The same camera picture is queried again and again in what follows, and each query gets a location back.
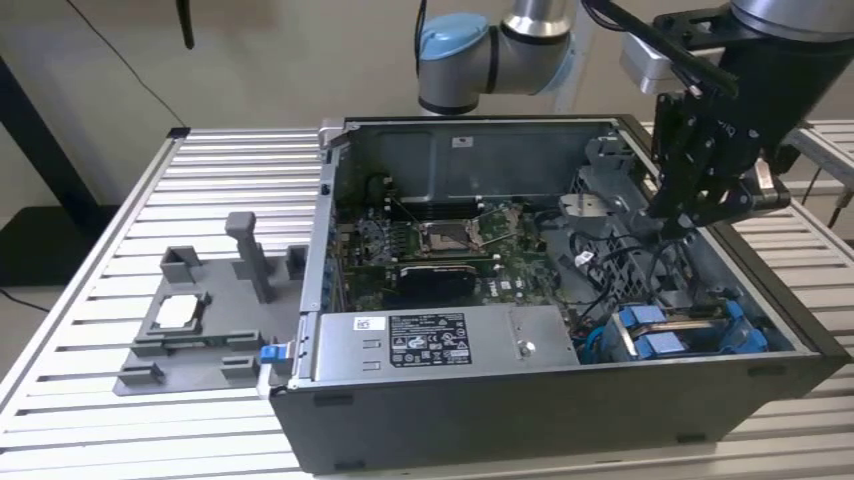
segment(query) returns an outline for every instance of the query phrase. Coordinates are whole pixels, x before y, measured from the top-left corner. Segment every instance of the metal rail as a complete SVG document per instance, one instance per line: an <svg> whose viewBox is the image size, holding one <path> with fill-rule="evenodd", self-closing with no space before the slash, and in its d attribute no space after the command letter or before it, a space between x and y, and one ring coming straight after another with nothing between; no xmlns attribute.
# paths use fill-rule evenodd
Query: metal rail
<svg viewBox="0 0 854 480"><path fill-rule="evenodd" d="M258 216L266 252L302 243L316 154L313 130L194 130L185 141L166 142L0 385L0 479L309 478L253 389L117 397L111 386L160 280L162 249L192 244L202 258L236 258L222 233L236 209ZM854 353L854 252L796 204L736 230ZM421 468L382 478L851 473L854 366L845 366L805 398L763 407L716 445Z"/></svg>

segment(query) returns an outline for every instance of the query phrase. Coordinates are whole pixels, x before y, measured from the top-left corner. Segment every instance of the white label sticker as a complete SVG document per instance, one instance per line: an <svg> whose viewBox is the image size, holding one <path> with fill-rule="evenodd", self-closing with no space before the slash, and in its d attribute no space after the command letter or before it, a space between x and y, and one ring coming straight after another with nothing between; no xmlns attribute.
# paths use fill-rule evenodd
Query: white label sticker
<svg viewBox="0 0 854 480"><path fill-rule="evenodd" d="M354 317L353 330L385 330L385 317Z"/></svg>
<svg viewBox="0 0 854 480"><path fill-rule="evenodd" d="M474 145L474 137L452 137L450 148L469 148Z"/></svg>

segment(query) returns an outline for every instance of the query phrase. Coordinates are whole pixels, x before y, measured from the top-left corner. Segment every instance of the motherboard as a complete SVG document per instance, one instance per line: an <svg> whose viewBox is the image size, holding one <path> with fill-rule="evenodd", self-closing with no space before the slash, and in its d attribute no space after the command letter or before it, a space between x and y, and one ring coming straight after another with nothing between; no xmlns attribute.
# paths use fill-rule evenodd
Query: motherboard
<svg viewBox="0 0 854 480"><path fill-rule="evenodd" d="M536 214L509 199L424 210L389 198L385 208L349 215L337 232L348 308L514 303L557 305L567 313Z"/></svg>

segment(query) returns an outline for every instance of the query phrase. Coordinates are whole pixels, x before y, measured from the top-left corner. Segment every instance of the black pole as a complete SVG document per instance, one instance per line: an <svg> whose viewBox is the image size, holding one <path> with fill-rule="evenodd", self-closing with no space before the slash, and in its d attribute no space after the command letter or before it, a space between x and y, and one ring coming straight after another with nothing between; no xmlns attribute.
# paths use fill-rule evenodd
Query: black pole
<svg viewBox="0 0 854 480"><path fill-rule="evenodd" d="M115 207L94 202L2 57L0 121L61 205L21 208L0 230L0 286L65 285Z"/></svg>
<svg viewBox="0 0 854 480"><path fill-rule="evenodd" d="M101 210L0 57L0 121L81 233L99 234Z"/></svg>

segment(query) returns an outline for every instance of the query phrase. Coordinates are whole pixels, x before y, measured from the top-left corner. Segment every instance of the slotted aluminum table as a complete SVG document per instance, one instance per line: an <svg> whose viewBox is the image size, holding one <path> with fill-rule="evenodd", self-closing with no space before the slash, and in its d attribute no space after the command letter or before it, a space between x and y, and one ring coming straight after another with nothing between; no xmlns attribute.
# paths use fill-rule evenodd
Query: slotted aluminum table
<svg viewBox="0 0 854 480"><path fill-rule="evenodd" d="M111 386L160 281L164 248L192 244L202 258L236 257L222 234L233 210L257 214L266 252L305 243L316 155L316 130L193 130L162 146L0 385L0 479L308 477L253 389L117 397ZM852 350L851 250L796 204L736 230ZM716 445L381 473L584 480L824 475L854 475L852 366L805 398L768 404Z"/></svg>

